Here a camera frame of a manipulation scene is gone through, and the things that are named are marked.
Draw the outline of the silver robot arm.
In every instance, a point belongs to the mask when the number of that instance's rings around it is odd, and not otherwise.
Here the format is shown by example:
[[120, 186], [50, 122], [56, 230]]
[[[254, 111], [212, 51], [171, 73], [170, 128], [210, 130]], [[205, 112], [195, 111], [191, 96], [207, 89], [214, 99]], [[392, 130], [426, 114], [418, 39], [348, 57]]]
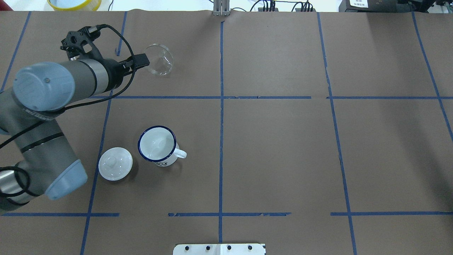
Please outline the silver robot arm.
[[69, 104], [119, 87], [123, 77], [149, 65], [146, 54], [121, 62], [78, 57], [22, 68], [1, 93], [1, 133], [10, 135], [23, 160], [1, 168], [1, 214], [41, 195], [58, 200], [88, 176], [56, 118]]

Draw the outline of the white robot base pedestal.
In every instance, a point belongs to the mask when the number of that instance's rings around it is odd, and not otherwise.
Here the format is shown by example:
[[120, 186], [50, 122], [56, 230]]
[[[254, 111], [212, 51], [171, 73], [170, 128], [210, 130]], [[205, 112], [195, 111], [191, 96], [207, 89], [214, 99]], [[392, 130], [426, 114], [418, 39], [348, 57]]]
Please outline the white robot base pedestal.
[[259, 243], [179, 244], [173, 255], [266, 255], [266, 247]]

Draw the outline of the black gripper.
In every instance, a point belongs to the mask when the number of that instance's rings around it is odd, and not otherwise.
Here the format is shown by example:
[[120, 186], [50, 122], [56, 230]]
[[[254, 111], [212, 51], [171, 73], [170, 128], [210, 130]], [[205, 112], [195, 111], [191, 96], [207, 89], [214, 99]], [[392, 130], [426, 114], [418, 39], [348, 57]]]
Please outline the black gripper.
[[147, 66], [149, 66], [149, 59], [145, 53], [130, 56], [120, 62], [110, 58], [104, 59], [103, 67], [108, 76], [106, 89], [118, 88], [122, 84], [123, 78], [127, 75], [129, 69], [138, 70]]

